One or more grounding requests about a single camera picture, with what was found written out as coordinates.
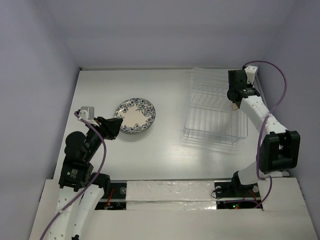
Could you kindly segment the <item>red and teal plate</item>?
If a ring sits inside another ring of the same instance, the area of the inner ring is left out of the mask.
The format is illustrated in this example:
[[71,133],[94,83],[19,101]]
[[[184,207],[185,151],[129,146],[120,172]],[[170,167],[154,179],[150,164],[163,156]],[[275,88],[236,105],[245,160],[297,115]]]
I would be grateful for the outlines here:
[[122,133],[124,133],[124,134],[128,134],[128,135],[137,135],[137,134],[142,134],[142,133],[144,133],[144,132],[146,132],[147,131],[147,129],[143,129],[143,130],[139,130],[139,131],[137,131],[137,130],[125,130],[125,129],[120,129],[120,131],[122,132]]

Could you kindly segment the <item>blue white patterned plate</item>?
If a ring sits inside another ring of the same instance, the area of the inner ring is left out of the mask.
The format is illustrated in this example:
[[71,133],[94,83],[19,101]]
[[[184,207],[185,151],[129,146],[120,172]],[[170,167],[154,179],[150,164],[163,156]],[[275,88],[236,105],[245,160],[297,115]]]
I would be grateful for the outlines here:
[[114,117],[123,119],[120,129],[148,130],[156,119],[156,109],[150,101],[144,98],[130,98],[117,107]]

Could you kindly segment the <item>yellow brown plate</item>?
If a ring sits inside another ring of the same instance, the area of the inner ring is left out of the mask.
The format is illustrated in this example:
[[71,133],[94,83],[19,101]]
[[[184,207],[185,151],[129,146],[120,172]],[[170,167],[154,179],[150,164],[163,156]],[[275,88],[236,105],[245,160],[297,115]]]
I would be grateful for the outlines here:
[[236,110],[238,110],[239,108],[238,108],[238,106],[237,106],[237,104],[236,103],[232,103],[232,110],[233,111],[236,111]]

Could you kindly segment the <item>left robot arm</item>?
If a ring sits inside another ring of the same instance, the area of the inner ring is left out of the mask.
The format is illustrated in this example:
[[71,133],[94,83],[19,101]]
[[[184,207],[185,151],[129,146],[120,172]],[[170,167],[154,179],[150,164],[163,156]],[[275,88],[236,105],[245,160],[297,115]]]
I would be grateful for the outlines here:
[[117,138],[123,119],[94,117],[87,120],[79,111],[74,115],[89,130],[86,134],[74,131],[65,139],[55,215],[44,229],[42,240],[82,239],[99,200],[111,191],[110,176],[101,173],[101,167],[94,172],[90,161],[99,147],[103,147],[101,163],[105,163],[105,141]]

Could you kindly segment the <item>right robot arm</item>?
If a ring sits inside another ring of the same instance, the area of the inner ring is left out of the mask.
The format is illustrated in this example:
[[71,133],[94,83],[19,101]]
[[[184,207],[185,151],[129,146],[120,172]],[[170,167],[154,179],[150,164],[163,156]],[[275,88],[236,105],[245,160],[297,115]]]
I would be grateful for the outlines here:
[[232,176],[230,190],[235,196],[242,196],[249,186],[271,173],[294,169],[298,164],[301,136],[283,126],[264,104],[253,86],[257,72],[258,68],[252,65],[228,71],[227,98],[259,132],[255,161]]

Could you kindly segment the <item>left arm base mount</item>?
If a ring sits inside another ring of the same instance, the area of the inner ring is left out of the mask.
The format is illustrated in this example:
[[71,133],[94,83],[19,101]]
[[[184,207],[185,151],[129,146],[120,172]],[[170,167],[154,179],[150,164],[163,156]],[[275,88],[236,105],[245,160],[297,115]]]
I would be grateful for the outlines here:
[[126,194],[126,181],[111,181],[109,192],[99,200],[95,210],[126,210]]

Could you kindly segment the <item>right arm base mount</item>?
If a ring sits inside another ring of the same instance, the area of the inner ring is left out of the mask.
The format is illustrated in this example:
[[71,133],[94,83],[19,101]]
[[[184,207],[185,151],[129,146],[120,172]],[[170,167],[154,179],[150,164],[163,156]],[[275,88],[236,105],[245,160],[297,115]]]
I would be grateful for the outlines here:
[[230,180],[215,181],[211,197],[216,201],[218,210],[262,208],[258,184],[242,185],[237,172]]

